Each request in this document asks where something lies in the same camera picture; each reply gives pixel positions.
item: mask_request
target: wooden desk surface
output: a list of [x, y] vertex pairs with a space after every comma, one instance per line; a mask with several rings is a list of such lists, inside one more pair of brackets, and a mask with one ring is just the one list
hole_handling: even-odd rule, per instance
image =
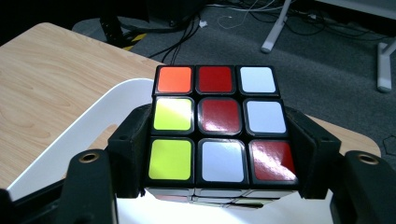
[[[8, 187], [75, 119], [120, 82], [154, 78], [159, 63], [49, 23], [0, 48], [0, 188]], [[359, 133], [314, 119], [342, 151], [380, 155]], [[95, 147], [105, 147], [111, 134]]]

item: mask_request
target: cable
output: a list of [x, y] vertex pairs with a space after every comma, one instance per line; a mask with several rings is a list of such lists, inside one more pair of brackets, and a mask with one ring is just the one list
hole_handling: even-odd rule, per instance
[[264, 5], [263, 7], [257, 7], [257, 8], [253, 8], [255, 5], [257, 5], [259, 0], [257, 0], [253, 6], [249, 7], [249, 8], [243, 8], [242, 6], [237, 7], [236, 5], [233, 4], [233, 7], [227, 6], [227, 5], [220, 5], [220, 4], [211, 4], [211, 5], [206, 5], [206, 7], [226, 7], [228, 9], [231, 10], [235, 10], [235, 11], [243, 11], [243, 12], [254, 12], [254, 11], [271, 11], [271, 10], [278, 10], [282, 7], [271, 7], [268, 8], [270, 5], [272, 5], [275, 0], [272, 0], [269, 4]]
[[[261, 22], [269, 22], [269, 21], [262, 21], [260, 19], [258, 19], [255, 15], [253, 15], [253, 13], [251, 13], [251, 15], [253, 16], [254, 19], [256, 19], [257, 21], [261, 21]], [[312, 14], [312, 13], [302, 13], [293, 9], [290, 9], [290, 12], [288, 13], [288, 18], [300, 18], [303, 22], [310, 24], [312, 26], [314, 26], [315, 28], [317, 28], [316, 31], [311, 32], [311, 33], [301, 33], [298, 31], [295, 31], [291, 26], [290, 26], [290, 21], [286, 21], [285, 22], [285, 26], [294, 34], [296, 35], [317, 35], [323, 31], [327, 31], [329, 33], [335, 34], [335, 35], [340, 35], [342, 37], [345, 38], [349, 38], [349, 39], [354, 39], [354, 40], [359, 40], [359, 41], [378, 41], [378, 40], [382, 40], [382, 39], [387, 39], [387, 38], [391, 38], [391, 36], [386, 36], [386, 35], [382, 35], [379, 38], [362, 38], [364, 35], [379, 35], [371, 30], [361, 30], [361, 29], [356, 29], [356, 28], [352, 28], [346, 25], [342, 25], [338, 22], [328, 22], [325, 20], [324, 16], [322, 15], [322, 12], [320, 10], [318, 10], [318, 15]], [[337, 30], [336, 28], [343, 28], [343, 29], [348, 29], [351, 30], [353, 32], [358, 32], [357, 34], [349, 34], [346, 32], [342, 32], [340, 30]]]
[[[273, 4], [274, 1], [275, 1], [275, 0], [272, 0], [269, 4], [266, 5], [266, 7], [268, 7], [268, 6], [270, 6], [271, 4]], [[253, 3], [253, 5], [251, 5], [251, 7], [250, 7], [248, 10], [245, 10], [246, 13], [245, 13], [244, 19], [242, 19], [242, 21], [241, 21], [239, 24], [236, 24], [236, 25], [233, 25], [233, 26], [224, 26], [224, 25], [222, 25], [222, 24], [220, 23], [219, 20], [222, 19], [222, 18], [229, 18], [229, 19], [231, 19], [232, 17], [231, 17], [231, 16], [222, 16], [222, 17], [218, 17], [218, 25], [221, 26], [223, 29], [226, 29], [226, 30], [228, 30], [228, 29], [233, 29], [233, 28], [235, 28], [235, 27], [241, 26], [242, 24], [244, 24], [245, 19], [247, 18], [247, 15], [248, 15], [249, 11], [257, 4], [257, 2], [259, 2], [259, 0], [256, 0], [256, 1]]]
[[[200, 21], [201, 20], [201, 15], [199, 13], [197, 13], [196, 16], [198, 17], [198, 20]], [[166, 49], [163, 49], [163, 50], [161, 50], [161, 51], [159, 51], [157, 53], [154, 53], [154, 54], [152, 54], [152, 55], [150, 55], [148, 57], [149, 58], [153, 58], [153, 57], [155, 57], [157, 55], [160, 55], [160, 54], [166, 52], [163, 55], [163, 58], [161, 60], [161, 62], [163, 63], [165, 61], [166, 57], [175, 49], [173, 57], [172, 57], [172, 60], [171, 60], [171, 64], [174, 64], [175, 60], [176, 60], [176, 57], [177, 57], [177, 55], [178, 55], [178, 53], [180, 51], [181, 44], [183, 44], [184, 42], [189, 40], [191, 37], [193, 37], [196, 34], [196, 32], [198, 31], [198, 29], [199, 29], [199, 23], [196, 26], [195, 30], [193, 29], [194, 28], [194, 24], [195, 24], [195, 20], [193, 20], [193, 18], [195, 18], [195, 17], [191, 18], [191, 21], [188, 23], [188, 26], [186, 27], [186, 29], [185, 29], [185, 31], [183, 33], [183, 36], [180, 38], [179, 41], [176, 42], [176, 44], [174, 44], [174, 45], [172, 45], [172, 46], [170, 46], [170, 47], [168, 47]]]

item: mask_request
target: metal leg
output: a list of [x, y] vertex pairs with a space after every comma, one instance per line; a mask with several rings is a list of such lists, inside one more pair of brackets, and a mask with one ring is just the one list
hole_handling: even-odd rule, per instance
[[382, 92], [390, 92], [392, 89], [391, 71], [390, 71], [390, 54], [396, 50], [396, 38], [391, 44], [379, 43], [377, 50], [378, 60], [378, 78], [377, 88]]
[[286, 20], [288, 19], [286, 17], [286, 14], [288, 13], [290, 3], [291, 0], [285, 1], [285, 4], [282, 7], [282, 11], [280, 11], [279, 18], [276, 20], [270, 34], [267, 36], [264, 43], [262, 44], [262, 52], [269, 53], [274, 47], [277, 37], [279, 36], [280, 32], [283, 29], [283, 26], [285, 25]]

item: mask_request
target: cube face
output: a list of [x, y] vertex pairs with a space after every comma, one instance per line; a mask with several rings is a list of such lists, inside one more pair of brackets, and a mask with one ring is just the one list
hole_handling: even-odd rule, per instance
[[246, 179], [244, 147], [238, 141], [204, 139], [198, 145], [202, 152], [204, 181], [242, 183]]
[[241, 110], [232, 98], [207, 97], [198, 104], [198, 127], [202, 133], [235, 135], [242, 130]]
[[244, 102], [246, 130], [252, 136], [286, 137], [288, 135], [283, 105], [280, 101], [247, 99]]
[[297, 189], [274, 69], [157, 68], [146, 188], [172, 202], [258, 208]]
[[155, 139], [151, 145], [148, 176], [151, 179], [191, 178], [192, 143], [182, 139]]
[[249, 144], [252, 171], [258, 181], [295, 181], [296, 175], [286, 141], [253, 140]]
[[193, 130], [191, 98], [158, 97], [155, 100], [153, 134], [188, 134]]
[[280, 97], [274, 70], [262, 66], [238, 66], [239, 90], [247, 96]]
[[234, 75], [229, 66], [201, 66], [197, 68], [196, 90], [200, 94], [234, 94]]
[[192, 91], [192, 68], [189, 66], [160, 66], [157, 94], [188, 94]]

